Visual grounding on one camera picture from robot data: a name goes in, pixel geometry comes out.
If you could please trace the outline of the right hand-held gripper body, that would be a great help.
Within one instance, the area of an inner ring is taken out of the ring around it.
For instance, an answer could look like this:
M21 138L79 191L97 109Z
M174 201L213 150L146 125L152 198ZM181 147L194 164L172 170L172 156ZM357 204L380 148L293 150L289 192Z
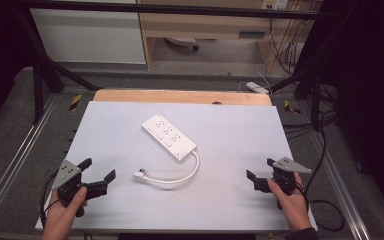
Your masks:
M296 181L294 173L312 173L312 170L302 166L301 164L295 162L294 160L288 157L283 157L275 161L276 162L273 164L272 167L273 172L271 179L280 186L280 188L286 195L291 195L294 190L299 190L306 200L306 205L308 209L306 190L304 190L302 184L299 184L298 181ZM272 193L269 188L267 178L257 177L255 181L255 190L261 191L263 193Z

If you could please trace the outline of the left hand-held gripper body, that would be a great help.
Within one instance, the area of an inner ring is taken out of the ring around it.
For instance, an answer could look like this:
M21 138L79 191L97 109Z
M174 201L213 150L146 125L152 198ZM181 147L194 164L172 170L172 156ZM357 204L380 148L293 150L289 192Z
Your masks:
M64 160L59 167L52 185L52 190L58 193L58 201L64 207L67 207L82 187L90 190L92 185L82 182L82 172L77 165L68 160Z

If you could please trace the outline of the white plug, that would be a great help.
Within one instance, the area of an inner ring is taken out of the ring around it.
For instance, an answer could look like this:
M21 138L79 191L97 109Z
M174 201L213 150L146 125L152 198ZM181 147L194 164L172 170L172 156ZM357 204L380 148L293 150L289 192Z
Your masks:
M133 173L133 178L137 182L144 183L148 180L148 177L146 176L146 171L144 169L140 169L138 171L135 171Z

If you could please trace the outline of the person's right hand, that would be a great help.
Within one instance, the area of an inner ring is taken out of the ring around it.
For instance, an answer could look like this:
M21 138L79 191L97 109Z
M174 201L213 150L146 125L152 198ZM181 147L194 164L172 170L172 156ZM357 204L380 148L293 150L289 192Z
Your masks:
M291 195L286 195L272 179L268 180L268 185L283 209L291 233L312 227L308 217L306 200L299 190L294 190Z

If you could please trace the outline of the person's left hand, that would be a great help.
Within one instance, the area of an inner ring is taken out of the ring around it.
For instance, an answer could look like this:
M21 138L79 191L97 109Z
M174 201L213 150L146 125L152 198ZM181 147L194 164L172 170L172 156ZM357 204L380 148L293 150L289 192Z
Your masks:
M71 203L64 207L59 202L59 195L52 192L50 201L54 203L47 211L42 240L68 240L71 227L80 206L86 205L87 188L82 187L77 191Z

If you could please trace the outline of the white table mat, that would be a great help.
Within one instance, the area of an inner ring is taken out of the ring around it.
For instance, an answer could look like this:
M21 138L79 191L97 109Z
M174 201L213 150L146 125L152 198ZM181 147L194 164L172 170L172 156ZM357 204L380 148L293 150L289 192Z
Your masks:
M142 124L161 114L193 142L177 161ZM66 156L92 165L83 181L116 171L105 196L91 200L74 229L92 232L240 232L287 228L275 198L246 177L269 178L267 158L290 156L273 106L92 101ZM133 173L146 171L137 182Z

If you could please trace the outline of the yellow black tape marker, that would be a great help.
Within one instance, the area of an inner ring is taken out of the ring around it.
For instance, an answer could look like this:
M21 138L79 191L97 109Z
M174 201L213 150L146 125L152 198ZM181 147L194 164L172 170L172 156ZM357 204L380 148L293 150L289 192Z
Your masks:
M288 100L284 100L284 110L294 114L301 114L301 111L299 109L293 108Z
M82 98L82 94L76 94L76 96L73 98L70 104L69 111L73 112L76 110L81 98Z

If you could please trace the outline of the white floor power strip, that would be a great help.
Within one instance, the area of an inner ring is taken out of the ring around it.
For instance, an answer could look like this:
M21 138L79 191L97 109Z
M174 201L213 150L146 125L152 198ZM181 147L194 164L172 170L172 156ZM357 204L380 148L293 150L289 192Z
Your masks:
M269 94L269 91L268 91L266 88L264 88L264 87L262 87L262 86L256 84L255 82L248 82L248 83L245 84L245 86L246 86L249 90L251 90L252 92L254 92L254 93L266 94L266 95Z

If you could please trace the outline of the wooden table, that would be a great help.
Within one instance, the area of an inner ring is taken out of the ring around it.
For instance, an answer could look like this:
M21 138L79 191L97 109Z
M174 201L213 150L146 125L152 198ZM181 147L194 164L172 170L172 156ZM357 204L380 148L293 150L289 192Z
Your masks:
M266 94L214 91L101 89L96 92L93 100L142 103L272 105L270 97Z

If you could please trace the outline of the white cabinet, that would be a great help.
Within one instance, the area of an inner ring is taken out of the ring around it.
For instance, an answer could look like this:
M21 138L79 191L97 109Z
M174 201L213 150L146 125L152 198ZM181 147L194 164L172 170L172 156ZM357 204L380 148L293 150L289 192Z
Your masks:
M137 13L32 9L47 54L57 62L146 62Z

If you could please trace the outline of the office chair base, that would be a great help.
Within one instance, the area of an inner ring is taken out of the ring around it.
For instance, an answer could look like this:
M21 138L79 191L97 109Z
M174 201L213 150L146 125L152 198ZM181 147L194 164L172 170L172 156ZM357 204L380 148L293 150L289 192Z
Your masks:
M198 51L199 46L197 42L193 38L170 38L167 37L166 40L172 44L183 46L183 47L191 47L193 51Z

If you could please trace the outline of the aluminium rail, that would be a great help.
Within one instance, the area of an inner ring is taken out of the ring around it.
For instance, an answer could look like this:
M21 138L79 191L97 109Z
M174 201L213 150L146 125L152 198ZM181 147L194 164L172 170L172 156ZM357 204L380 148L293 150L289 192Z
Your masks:
M323 166L332 184L333 191L338 199L341 210L355 240L370 240L370 234L362 220L357 207L341 178L333 158L327 149L327 142L319 132L313 132L312 137L320 153L323 153Z
M4 108L0 113L0 206L5 199L14 179L22 168L35 141L49 118L59 94L51 94L43 107L43 113L36 123L19 122L16 116L10 116L13 108Z

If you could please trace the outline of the black metal frame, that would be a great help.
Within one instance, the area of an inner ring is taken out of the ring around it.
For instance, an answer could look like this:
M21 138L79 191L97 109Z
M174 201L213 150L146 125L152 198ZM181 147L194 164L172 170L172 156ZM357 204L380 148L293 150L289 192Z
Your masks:
M203 7L203 6L178 6L155 4L130 4L108 2L80 2L57 0L15 0L12 10L29 39L33 55L34 94L35 94L35 119L38 122L44 114L42 82L48 85L51 92L61 93L64 84L57 73L68 77L88 90L100 90L65 67L56 63L48 56L42 44L36 25L27 19L30 9L95 11L95 12L126 12L126 13L151 13L151 14L175 14L175 15L203 15L223 17L248 17L248 18L275 18L295 20L331 21L337 16L334 13L298 12L286 10L251 10L244 8Z

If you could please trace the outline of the white wall socket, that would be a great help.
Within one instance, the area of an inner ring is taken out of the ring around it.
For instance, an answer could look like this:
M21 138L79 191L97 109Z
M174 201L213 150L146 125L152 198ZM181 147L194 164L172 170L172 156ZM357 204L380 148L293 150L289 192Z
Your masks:
M262 8L268 10L284 10L288 0L263 0Z

